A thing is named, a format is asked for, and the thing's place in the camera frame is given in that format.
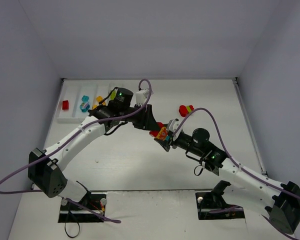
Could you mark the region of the red long lego brick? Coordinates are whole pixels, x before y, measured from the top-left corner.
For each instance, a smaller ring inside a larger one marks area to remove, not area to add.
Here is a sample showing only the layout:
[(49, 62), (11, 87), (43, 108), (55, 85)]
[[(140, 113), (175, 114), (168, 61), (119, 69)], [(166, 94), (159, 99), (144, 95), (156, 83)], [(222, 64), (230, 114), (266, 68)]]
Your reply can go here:
[(149, 132), (149, 135), (152, 137), (157, 137), (157, 135), (159, 134), (160, 130), (164, 127), (164, 124), (162, 122), (157, 122), (157, 126), (158, 128), (156, 130), (151, 130)]

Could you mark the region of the red rounded lego brick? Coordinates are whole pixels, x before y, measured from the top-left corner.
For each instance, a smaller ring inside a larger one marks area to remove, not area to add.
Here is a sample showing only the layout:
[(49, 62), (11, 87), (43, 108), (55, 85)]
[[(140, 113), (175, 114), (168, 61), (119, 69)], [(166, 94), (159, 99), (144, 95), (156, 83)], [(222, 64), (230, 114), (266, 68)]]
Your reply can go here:
[(185, 105), (180, 105), (178, 112), (183, 118), (189, 114), (189, 110), (188, 110), (187, 106), (185, 106)]

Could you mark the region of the green sloped lego brick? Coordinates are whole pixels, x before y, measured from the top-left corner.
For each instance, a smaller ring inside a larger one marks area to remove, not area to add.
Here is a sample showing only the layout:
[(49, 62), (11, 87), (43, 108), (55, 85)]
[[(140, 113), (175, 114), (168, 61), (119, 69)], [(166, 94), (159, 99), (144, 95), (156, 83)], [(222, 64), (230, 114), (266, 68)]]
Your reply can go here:
[(194, 110), (193, 105), (187, 105), (186, 110), (187, 110), (188, 113), (191, 113)]

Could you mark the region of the blue printed round lego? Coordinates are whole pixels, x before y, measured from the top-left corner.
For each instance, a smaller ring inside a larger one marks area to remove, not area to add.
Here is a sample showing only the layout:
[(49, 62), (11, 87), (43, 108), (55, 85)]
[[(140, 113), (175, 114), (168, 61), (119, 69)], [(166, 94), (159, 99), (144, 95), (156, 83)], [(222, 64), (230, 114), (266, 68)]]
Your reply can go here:
[(80, 104), (80, 106), (79, 106), (79, 109), (80, 109), (83, 113), (87, 112), (87, 111), (90, 109), (90, 104), (89, 104), (89, 102), (88, 102), (88, 101), (82, 102), (82, 103)]

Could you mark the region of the green long lego brick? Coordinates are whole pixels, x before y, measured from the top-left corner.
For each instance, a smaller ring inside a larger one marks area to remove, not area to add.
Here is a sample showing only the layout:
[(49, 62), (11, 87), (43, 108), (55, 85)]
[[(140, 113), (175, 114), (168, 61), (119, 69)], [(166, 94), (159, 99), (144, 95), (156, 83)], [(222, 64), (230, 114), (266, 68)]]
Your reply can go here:
[(113, 99), (116, 97), (116, 93), (117, 93), (116, 90), (114, 90), (114, 91), (111, 93), (111, 95), (110, 95), (110, 100), (113, 100)]

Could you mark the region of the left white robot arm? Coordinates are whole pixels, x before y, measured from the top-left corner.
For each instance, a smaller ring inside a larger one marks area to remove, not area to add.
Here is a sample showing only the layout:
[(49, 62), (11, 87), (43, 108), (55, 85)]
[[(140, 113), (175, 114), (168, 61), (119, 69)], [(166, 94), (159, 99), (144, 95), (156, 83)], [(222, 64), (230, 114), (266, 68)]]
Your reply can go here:
[(88, 116), (71, 133), (45, 150), (35, 148), (29, 154), (28, 178), (48, 197), (68, 198), (80, 202), (88, 190), (68, 180), (63, 171), (67, 165), (95, 139), (107, 135), (120, 123), (132, 123), (136, 129), (159, 131), (152, 106), (148, 103), (152, 91), (138, 92), (118, 87), (113, 100), (88, 110)]

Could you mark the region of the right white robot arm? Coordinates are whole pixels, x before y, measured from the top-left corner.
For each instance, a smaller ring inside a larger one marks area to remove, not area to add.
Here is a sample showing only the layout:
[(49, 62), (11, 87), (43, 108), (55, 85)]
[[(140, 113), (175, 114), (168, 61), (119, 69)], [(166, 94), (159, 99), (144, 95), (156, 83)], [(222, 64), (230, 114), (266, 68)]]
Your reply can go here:
[(185, 150), (187, 158), (203, 164), (218, 177), (219, 182), (209, 195), (220, 209), (238, 206), (251, 210), (282, 233), (294, 234), (300, 223), (300, 187), (292, 181), (282, 183), (243, 166), (209, 138), (204, 128), (195, 129), (192, 135), (168, 130), (163, 145), (167, 151)]

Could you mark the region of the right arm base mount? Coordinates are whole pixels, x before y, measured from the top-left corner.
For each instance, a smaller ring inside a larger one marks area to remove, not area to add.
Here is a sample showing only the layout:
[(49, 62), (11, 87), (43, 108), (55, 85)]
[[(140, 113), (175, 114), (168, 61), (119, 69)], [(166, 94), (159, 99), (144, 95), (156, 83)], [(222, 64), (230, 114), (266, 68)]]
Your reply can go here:
[(221, 180), (211, 191), (195, 193), (197, 217), (200, 221), (245, 218), (242, 207), (228, 204), (224, 200), (224, 191), (229, 186), (229, 182)]

